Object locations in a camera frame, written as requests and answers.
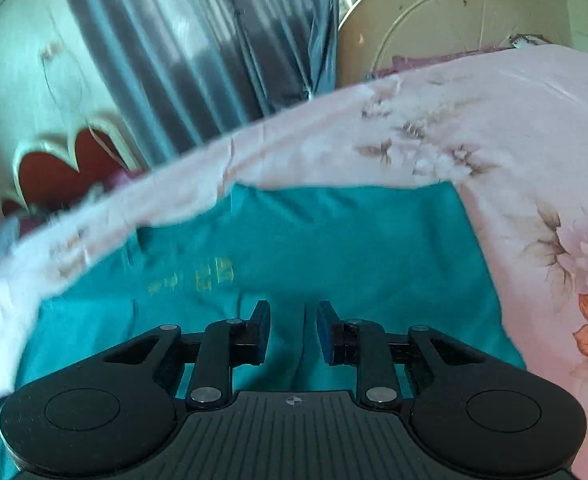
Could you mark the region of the teal long sleeve sweatshirt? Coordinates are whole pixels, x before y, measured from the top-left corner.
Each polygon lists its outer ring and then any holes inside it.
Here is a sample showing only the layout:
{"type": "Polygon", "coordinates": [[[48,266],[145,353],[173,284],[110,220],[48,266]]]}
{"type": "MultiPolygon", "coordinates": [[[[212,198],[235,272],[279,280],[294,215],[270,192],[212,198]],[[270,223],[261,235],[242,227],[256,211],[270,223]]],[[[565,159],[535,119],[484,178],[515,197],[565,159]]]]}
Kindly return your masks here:
{"type": "Polygon", "coordinates": [[[323,361],[318,305],[402,333],[427,325],[514,366],[523,359],[454,187],[236,185],[209,211],[135,230],[62,294],[40,304],[16,373],[25,385],[163,324],[186,333],[270,305],[266,361],[238,390],[346,390],[323,361]]]}

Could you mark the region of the pile of clothes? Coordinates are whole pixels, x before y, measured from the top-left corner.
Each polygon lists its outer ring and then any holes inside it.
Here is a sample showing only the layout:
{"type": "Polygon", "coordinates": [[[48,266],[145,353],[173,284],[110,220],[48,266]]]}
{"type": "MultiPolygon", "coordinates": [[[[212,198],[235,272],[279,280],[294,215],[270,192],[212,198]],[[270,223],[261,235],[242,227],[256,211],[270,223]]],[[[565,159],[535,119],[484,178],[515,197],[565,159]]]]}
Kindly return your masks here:
{"type": "Polygon", "coordinates": [[[14,212],[0,223],[0,261],[9,255],[18,241],[32,231],[55,222],[63,214],[68,214],[81,206],[95,203],[108,189],[102,183],[91,185],[87,192],[70,205],[54,208],[30,206],[27,210],[14,212]]]}

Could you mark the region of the red heart-shaped headboard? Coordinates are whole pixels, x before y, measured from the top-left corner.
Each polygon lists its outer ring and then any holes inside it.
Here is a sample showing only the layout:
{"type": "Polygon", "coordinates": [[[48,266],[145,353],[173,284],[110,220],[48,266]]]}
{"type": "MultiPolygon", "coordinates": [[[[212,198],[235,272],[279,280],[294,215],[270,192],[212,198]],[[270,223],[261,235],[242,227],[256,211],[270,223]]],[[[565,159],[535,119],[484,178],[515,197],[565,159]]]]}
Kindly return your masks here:
{"type": "Polygon", "coordinates": [[[145,166],[125,126],[96,117],[76,131],[41,133],[18,142],[12,158],[12,188],[3,193],[7,217],[32,207],[58,210],[86,195],[93,185],[145,166]]]}

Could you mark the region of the pink floral bed sheet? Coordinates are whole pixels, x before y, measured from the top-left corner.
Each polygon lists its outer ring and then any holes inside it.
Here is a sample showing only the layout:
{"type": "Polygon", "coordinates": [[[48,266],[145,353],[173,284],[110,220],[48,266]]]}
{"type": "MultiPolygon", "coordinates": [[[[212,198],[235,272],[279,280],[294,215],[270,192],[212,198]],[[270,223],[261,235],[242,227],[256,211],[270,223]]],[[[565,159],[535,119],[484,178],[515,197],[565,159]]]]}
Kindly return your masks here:
{"type": "MultiPolygon", "coordinates": [[[[235,183],[451,182],[527,367],[588,417],[588,55],[548,46],[360,84],[244,128],[24,238],[0,262],[0,396],[44,298],[138,226],[186,220],[235,183]]],[[[588,479],[587,439],[575,463],[588,479]]]]}

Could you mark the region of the pink pillow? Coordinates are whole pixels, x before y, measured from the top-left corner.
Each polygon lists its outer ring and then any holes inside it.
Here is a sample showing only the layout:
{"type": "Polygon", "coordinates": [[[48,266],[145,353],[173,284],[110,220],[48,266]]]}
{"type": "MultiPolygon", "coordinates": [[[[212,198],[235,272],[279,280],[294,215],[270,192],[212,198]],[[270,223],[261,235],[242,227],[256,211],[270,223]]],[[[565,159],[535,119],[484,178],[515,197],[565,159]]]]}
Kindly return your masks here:
{"type": "Polygon", "coordinates": [[[464,51],[454,54],[427,56],[426,58],[410,58],[410,56],[395,55],[392,57],[392,62],[390,62],[389,66],[374,70],[370,74],[369,78],[381,79],[393,74],[408,72],[408,70],[417,70],[418,68],[455,61],[459,58],[470,58],[471,56],[501,52],[504,50],[512,50],[512,47],[484,47],[478,50],[464,51]]]}

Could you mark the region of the blue grey curtain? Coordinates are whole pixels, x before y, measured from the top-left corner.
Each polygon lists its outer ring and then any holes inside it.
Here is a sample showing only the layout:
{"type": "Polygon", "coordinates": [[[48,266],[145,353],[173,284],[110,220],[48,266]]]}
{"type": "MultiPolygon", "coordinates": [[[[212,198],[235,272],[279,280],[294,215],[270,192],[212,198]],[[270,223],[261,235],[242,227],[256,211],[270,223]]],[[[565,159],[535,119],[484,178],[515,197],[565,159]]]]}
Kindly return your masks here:
{"type": "Polygon", "coordinates": [[[333,91],[338,0],[67,0],[142,158],[333,91]]]}

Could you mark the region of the cream round headboard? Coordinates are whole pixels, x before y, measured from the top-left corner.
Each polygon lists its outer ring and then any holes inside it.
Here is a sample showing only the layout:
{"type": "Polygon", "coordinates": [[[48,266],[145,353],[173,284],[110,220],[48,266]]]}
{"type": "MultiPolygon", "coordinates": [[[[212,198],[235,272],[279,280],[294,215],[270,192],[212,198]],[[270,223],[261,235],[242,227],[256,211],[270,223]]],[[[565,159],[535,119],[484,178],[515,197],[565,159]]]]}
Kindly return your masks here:
{"type": "Polygon", "coordinates": [[[338,30],[336,81],[358,84],[398,56],[504,49],[518,35],[570,44],[566,0],[354,0],[338,30]]]}

